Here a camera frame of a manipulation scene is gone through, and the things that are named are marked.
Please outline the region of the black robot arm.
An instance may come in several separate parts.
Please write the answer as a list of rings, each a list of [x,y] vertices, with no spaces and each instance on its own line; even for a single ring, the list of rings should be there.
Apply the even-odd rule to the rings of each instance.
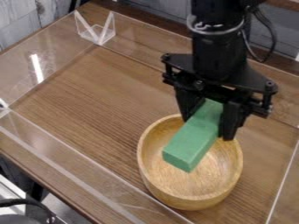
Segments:
[[[251,19],[269,29],[272,39],[277,30],[260,9],[266,0],[191,0],[186,19],[191,31],[191,53],[167,53],[163,82],[171,85],[182,117],[189,121],[195,111],[211,99],[223,105],[219,115],[219,137],[231,140],[250,115],[268,117],[278,85],[249,64],[258,62],[250,47]]]

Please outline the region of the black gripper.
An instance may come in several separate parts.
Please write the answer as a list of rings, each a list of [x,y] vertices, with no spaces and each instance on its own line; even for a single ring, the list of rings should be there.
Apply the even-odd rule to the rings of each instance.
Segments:
[[[191,53],[162,56],[163,82],[174,86],[186,122],[206,100],[223,105],[219,137],[231,141],[251,114],[269,116],[278,86],[249,65],[249,57],[256,55],[249,44],[249,17],[218,22],[190,17],[187,27]]]

